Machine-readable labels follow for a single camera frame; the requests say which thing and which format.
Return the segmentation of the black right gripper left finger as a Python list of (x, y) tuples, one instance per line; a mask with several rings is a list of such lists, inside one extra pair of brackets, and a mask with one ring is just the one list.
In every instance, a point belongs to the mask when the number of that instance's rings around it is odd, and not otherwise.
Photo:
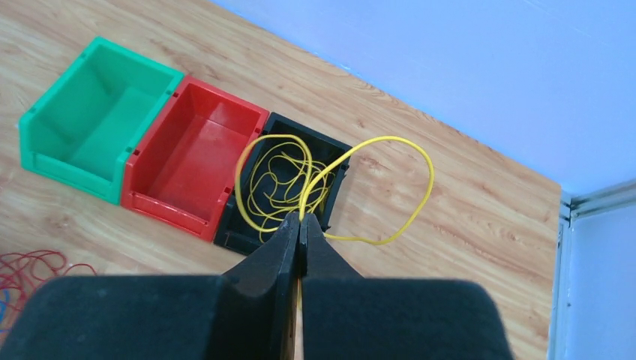
[(223, 274), (64, 276), (27, 301), (3, 359), (279, 359), (300, 220)]

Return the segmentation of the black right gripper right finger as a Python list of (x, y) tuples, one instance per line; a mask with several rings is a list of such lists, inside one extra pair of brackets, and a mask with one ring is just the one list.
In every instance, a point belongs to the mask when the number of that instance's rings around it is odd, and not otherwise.
[(500, 313), (468, 280), (364, 277), (308, 214), (299, 244), (306, 359), (511, 359)]

